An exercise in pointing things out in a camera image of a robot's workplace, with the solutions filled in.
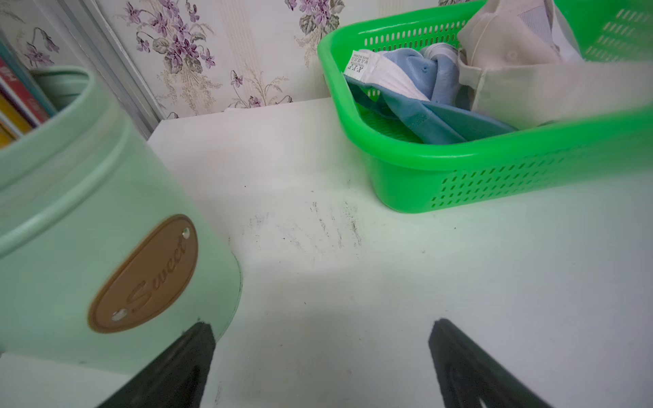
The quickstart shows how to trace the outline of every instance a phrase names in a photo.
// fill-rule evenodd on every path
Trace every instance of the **white cloth bag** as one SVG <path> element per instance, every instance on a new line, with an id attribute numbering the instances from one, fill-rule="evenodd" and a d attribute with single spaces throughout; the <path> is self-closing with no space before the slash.
<path id="1" fill-rule="evenodd" d="M 533 23 L 536 8 L 546 10 L 548 34 Z M 458 40 L 471 110 L 518 129 L 653 102 L 653 62 L 584 62 L 553 0 L 488 0 Z"/>

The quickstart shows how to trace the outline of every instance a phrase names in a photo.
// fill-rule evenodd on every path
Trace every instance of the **purple flower pattern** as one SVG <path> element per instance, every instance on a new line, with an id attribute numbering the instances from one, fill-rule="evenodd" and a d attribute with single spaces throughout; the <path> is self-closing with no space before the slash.
<path id="1" fill-rule="evenodd" d="M 271 104 L 280 104 L 293 101 L 293 98 L 290 95 L 285 95 L 279 100 L 281 95 L 278 93 L 283 93 L 283 90 L 281 89 L 281 83 L 283 81 L 287 81 L 288 78 L 284 76 L 278 76 L 274 78 L 269 84 L 265 85 L 262 79 L 263 72 L 260 72 L 258 75 L 256 75 L 254 72 L 252 72 L 251 69 L 247 68 L 247 70 L 249 71 L 251 77 L 244 78 L 244 76 L 236 74 L 236 71 L 231 71 L 231 86 L 233 87 L 237 98 L 234 98 L 234 102 L 229 104 L 230 107 L 258 108 L 260 106 L 268 106 Z M 252 84 L 255 92 L 257 92 L 260 97 L 250 95 L 248 99 L 243 99 L 240 96 L 237 88 L 240 88 L 245 80 Z"/>
<path id="2" fill-rule="evenodd" d="M 59 53 L 59 47 L 54 43 L 52 37 L 50 37 L 45 32 L 45 30 L 41 29 L 40 27 L 34 27 L 32 41 L 26 42 L 27 53 L 23 55 L 27 57 L 27 59 L 29 60 L 29 65 L 31 67 L 49 67 L 50 65 L 54 65 L 54 61 L 50 59 L 50 54 L 44 53 L 43 51 L 39 50 L 35 45 L 37 39 L 37 31 L 41 33 L 41 37 L 43 38 L 43 44 L 45 45 L 45 48 L 48 51 Z"/>
<path id="3" fill-rule="evenodd" d="M 238 76 L 238 74 L 236 74 L 235 71 L 232 71 L 232 76 L 234 77 L 234 79 L 231 80 L 231 84 L 239 88 L 243 84 L 243 77 Z"/>
<path id="4" fill-rule="evenodd" d="M 134 8 L 134 6 L 132 6 L 130 2 L 127 2 L 127 7 L 125 7 L 125 11 L 127 12 L 127 15 L 129 16 L 129 22 L 130 23 L 140 24 L 139 14 L 143 10 L 138 10 L 137 8 Z"/>
<path id="5" fill-rule="evenodd" d="M 130 2 L 127 2 L 125 10 L 129 15 L 126 17 L 130 22 L 133 22 L 133 19 L 137 18 L 141 12 L 147 12 L 153 17 L 149 24 L 138 28 L 136 32 L 136 49 L 142 52 L 150 52 L 150 41 L 146 40 L 142 35 L 150 37 L 152 48 L 159 54 L 164 55 L 164 65 L 172 74 L 180 72 L 185 66 L 193 72 L 201 73 L 200 58 L 204 60 L 207 69 L 214 67 L 215 56 L 211 55 L 208 48 L 196 44 L 196 41 L 199 40 L 206 41 L 204 29 L 201 24 L 197 23 L 200 18 L 197 15 L 197 6 L 191 4 L 188 0 L 185 2 L 186 10 L 192 22 L 191 27 L 189 27 L 179 14 L 176 2 L 173 0 L 159 0 L 159 3 L 164 8 L 163 13 L 155 12 L 155 10 L 152 12 L 137 10 Z M 144 31 L 147 27 L 153 29 L 160 37 L 154 38 L 147 34 Z"/>
<path id="6" fill-rule="evenodd" d="M 181 16 L 177 16 L 177 23 L 174 24 L 173 27 L 177 30 L 181 39 L 191 38 L 191 34 L 188 31 L 188 25 L 184 24 Z"/>
<path id="7" fill-rule="evenodd" d="M 455 5 L 458 3 L 467 3 L 470 0 L 440 0 L 438 3 L 438 6 L 449 6 L 449 5 Z"/>
<path id="8" fill-rule="evenodd" d="M 188 15 L 191 18 L 191 22 L 195 23 L 200 19 L 200 16 L 197 15 L 197 6 L 192 5 L 186 0 L 186 10 L 188 10 Z"/>
<path id="9" fill-rule="evenodd" d="M 249 107 L 250 108 L 260 108 L 261 107 L 261 100 L 257 97 L 250 96 L 249 97 Z"/>
<path id="10" fill-rule="evenodd" d="M 43 41 L 45 41 L 45 48 L 48 49 L 48 51 L 56 52 L 59 53 L 59 47 L 52 41 L 52 37 L 47 35 L 45 31 L 41 31 L 43 34 Z"/>
<path id="11" fill-rule="evenodd" d="M 206 64 L 206 69 L 215 66 L 215 61 L 213 60 L 214 56 L 211 55 L 211 51 L 209 51 L 208 47 L 206 48 L 206 53 L 201 54 L 200 56 L 202 57 L 204 63 Z"/>
<path id="12" fill-rule="evenodd" d="M 138 35 L 136 36 L 136 41 L 138 41 L 138 46 L 136 47 L 138 51 L 150 52 L 149 41 L 140 38 Z"/>
<path id="13" fill-rule="evenodd" d="M 165 7 L 168 17 L 173 18 L 179 15 L 179 8 L 172 0 L 159 0 L 159 3 Z"/>
<path id="14" fill-rule="evenodd" d="M 297 6 L 297 0 L 284 0 L 290 10 Z M 340 26 L 338 14 L 345 8 L 344 0 L 299 0 L 299 11 L 303 13 L 299 19 L 299 28 L 304 38 L 295 38 L 300 47 L 306 47 L 304 61 L 310 64 L 312 57 L 317 55 L 317 44 L 325 35 Z"/>
<path id="15" fill-rule="evenodd" d="M 168 20 L 159 13 L 152 21 L 150 25 L 154 27 L 157 33 L 161 34 L 164 37 L 168 36 Z"/>
<path id="16" fill-rule="evenodd" d="M 31 66 L 38 67 L 39 64 L 43 67 L 49 67 L 54 65 L 54 62 L 50 59 L 50 56 L 44 52 L 39 51 L 34 44 L 30 42 L 27 43 L 27 54 L 25 56 L 29 59 L 29 64 Z"/>

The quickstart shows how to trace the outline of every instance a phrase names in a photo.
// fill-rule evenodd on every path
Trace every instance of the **red book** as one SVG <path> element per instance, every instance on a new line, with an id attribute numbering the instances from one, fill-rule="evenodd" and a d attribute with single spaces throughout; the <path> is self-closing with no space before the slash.
<path id="1" fill-rule="evenodd" d="M 0 57 L 0 89 L 23 117 L 36 127 L 50 118 L 43 106 L 34 99 L 23 83 L 14 75 L 7 62 Z"/>

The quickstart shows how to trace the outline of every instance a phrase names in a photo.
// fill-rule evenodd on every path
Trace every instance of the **yellow book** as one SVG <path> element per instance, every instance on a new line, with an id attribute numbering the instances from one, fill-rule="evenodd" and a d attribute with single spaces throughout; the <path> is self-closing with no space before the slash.
<path id="1" fill-rule="evenodd" d="M 32 125 L 18 113 L 2 94 L 0 94 L 0 121 L 14 139 L 32 130 Z"/>
<path id="2" fill-rule="evenodd" d="M 13 141 L 14 139 L 11 137 L 9 132 L 7 132 L 5 128 L 0 125 L 0 149 L 9 145 Z"/>

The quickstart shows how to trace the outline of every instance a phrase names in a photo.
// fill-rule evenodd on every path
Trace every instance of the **blue cloth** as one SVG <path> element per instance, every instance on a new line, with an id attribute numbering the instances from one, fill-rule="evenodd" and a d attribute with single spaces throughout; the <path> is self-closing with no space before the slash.
<path id="1" fill-rule="evenodd" d="M 510 125 L 469 110 L 442 103 L 418 101 L 384 87 L 374 86 L 380 90 L 381 96 L 373 101 L 361 89 L 370 87 L 369 84 L 348 76 L 345 78 L 357 103 L 385 118 L 400 120 L 427 144 L 455 144 L 516 130 Z"/>
<path id="2" fill-rule="evenodd" d="M 516 130 L 468 110 L 468 88 L 460 87 L 457 51 L 453 47 L 433 44 L 422 53 L 427 57 L 411 48 L 380 54 L 406 73 L 430 101 L 413 99 L 379 84 L 365 84 L 345 75 L 354 100 L 385 118 L 400 120 L 427 144 L 455 144 Z M 378 100 L 371 100 L 361 89 L 365 87 L 380 90 Z"/>

